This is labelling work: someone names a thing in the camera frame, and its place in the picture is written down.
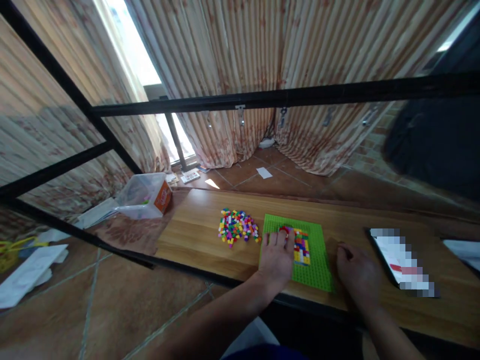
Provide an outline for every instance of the terracotta floor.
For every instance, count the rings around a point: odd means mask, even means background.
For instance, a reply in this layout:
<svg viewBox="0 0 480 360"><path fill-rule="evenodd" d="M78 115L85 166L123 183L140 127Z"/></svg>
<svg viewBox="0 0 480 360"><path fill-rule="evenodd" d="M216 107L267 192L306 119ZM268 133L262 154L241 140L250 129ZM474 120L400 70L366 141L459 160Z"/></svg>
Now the terracotta floor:
<svg viewBox="0 0 480 360"><path fill-rule="evenodd" d="M273 175L262 179L256 168ZM341 169L330 178L297 168L276 149L188 186L388 204L461 215L403 187ZM53 278L0 314L0 359L148 359L185 319L225 289L167 268L148 270L76 239Z"/></svg>

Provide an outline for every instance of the green lego brick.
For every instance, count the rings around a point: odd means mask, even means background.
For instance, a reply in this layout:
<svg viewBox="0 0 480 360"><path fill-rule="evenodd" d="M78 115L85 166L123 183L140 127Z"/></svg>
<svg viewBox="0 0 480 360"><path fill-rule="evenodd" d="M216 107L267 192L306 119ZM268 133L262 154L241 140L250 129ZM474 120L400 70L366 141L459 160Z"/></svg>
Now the green lego brick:
<svg viewBox="0 0 480 360"><path fill-rule="evenodd" d="M308 234L310 265L294 264L292 280L329 293L333 292L333 278L329 268L322 226L312 222L265 214L263 233L274 233L282 226L301 229Z"/></svg>

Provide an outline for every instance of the wooden tabletop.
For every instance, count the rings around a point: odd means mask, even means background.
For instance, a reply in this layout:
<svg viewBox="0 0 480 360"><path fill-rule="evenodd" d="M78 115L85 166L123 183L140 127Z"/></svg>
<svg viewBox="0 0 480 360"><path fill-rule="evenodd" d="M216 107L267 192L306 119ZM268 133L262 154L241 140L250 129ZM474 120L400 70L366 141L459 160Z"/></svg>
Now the wooden tabletop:
<svg viewBox="0 0 480 360"><path fill-rule="evenodd" d="M336 242L365 249L378 261L364 228L400 229L439 287L440 298L409 297L383 271L381 302L406 329L480 348L480 280L413 214L313 203L282 198L194 189L158 239L156 257L245 281L258 268L260 247L238 241L230 249L218 237L223 208L243 210L263 229L265 214L321 224L330 269L335 277ZM345 291L336 282L328 293L291 281L284 293L347 310Z"/></svg>

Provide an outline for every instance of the pile of lego bricks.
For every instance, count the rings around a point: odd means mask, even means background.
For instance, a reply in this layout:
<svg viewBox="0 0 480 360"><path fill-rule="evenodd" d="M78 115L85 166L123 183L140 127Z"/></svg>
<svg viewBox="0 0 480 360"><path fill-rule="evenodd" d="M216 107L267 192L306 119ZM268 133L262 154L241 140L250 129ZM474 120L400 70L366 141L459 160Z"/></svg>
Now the pile of lego bricks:
<svg viewBox="0 0 480 360"><path fill-rule="evenodd" d="M221 211L220 225L218 227L218 237L223 242L228 243L228 247L231 249L234 246L234 242L237 239L249 240L249 236L253 235L256 243L260 243L262 238L259 237L259 229L254 220L247 215L245 211L229 210L224 208Z"/></svg>

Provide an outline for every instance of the curtain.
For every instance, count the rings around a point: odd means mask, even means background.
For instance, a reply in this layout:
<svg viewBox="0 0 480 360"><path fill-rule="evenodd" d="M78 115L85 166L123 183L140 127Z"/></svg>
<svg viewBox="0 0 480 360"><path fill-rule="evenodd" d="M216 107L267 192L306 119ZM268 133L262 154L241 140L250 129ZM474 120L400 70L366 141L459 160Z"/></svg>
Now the curtain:
<svg viewBox="0 0 480 360"><path fill-rule="evenodd" d="M107 11L91 0L14 3L92 105L147 101L122 57L115 27L104 25ZM5 185L104 139L2 17L0 31L0 185ZM144 172L170 170L154 115L105 122ZM114 196L131 175L109 151L20 198L68 220ZM9 211L0 213L5 239L36 225Z"/></svg>
<svg viewBox="0 0 480 360"><path fill-rule="evenodd" d="M413 76L468 1L126 0L170 98ZM200 162L250 157L269 129L304 170L332 175L390 103L180 114ZM366 120L370 126L363 126Z"/></svg>

